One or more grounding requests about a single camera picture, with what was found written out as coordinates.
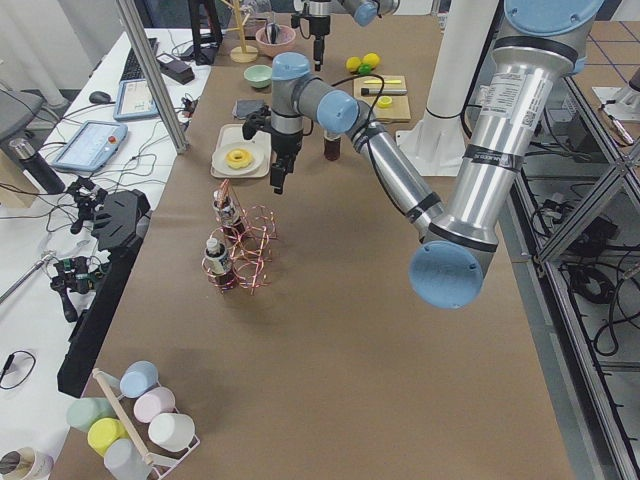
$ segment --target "cutting board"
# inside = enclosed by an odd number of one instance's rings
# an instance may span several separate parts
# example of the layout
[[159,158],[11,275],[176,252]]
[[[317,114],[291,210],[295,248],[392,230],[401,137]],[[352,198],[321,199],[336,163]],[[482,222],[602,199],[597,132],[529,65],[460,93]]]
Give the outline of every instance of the cutting board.
[[[386,85],[388,88],[407,88],[407,83],[404,75],[382,75],[382,78],[386,80],[400,80],[400,83],[392,83]],[[380,84],[365,83],[366,81],[374,80],[374,77],[358,77],[353,81],[353,96],[357,100],[364,100],[369,105],[373,103],[376,98],[375,95],[362,96],[360,92],[363,87],[376,88]],[[389,108],[374,107],[373,113],[376,117],[383,122],[408,122],[411,120],[411,111],[409,110],[409,97],[407,95],[393,95],[391,96],[393,104]]]

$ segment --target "yellow cup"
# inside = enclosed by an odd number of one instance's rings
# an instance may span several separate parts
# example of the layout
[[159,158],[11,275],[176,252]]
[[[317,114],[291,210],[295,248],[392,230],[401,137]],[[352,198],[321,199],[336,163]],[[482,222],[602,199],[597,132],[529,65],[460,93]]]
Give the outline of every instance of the yellow cup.
[[115,418],[101,418],[91,425],[87,442],[101,457],[104,457],[111,444],[120,438],[129,438],[122,422]]

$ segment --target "pink cup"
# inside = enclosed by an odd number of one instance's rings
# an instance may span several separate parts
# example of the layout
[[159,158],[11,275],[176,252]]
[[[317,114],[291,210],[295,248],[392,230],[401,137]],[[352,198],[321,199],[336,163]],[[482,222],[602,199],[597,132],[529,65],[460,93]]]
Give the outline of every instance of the pink cup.
[[133,414],[142,423],[149,423],[161,413],[173,412],[176,397],[167,387],[156,387],[136,400]]

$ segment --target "green bowl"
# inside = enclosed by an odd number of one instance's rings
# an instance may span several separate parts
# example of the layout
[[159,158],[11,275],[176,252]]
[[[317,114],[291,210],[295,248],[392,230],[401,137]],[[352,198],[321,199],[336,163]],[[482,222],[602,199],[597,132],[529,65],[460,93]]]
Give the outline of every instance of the green bowl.
[[253,65],[244,71],[244,79],[253,88],[266,88],[271,84],[271,67]]

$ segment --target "black mouse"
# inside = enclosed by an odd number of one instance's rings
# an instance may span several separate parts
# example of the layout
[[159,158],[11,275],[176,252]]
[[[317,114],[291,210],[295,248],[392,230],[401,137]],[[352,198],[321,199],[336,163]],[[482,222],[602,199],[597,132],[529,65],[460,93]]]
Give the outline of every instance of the black mouse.
[[111,103],[111,95],[96,90],[89,95],[89,101],[95,105],[104,105],[105,103]]

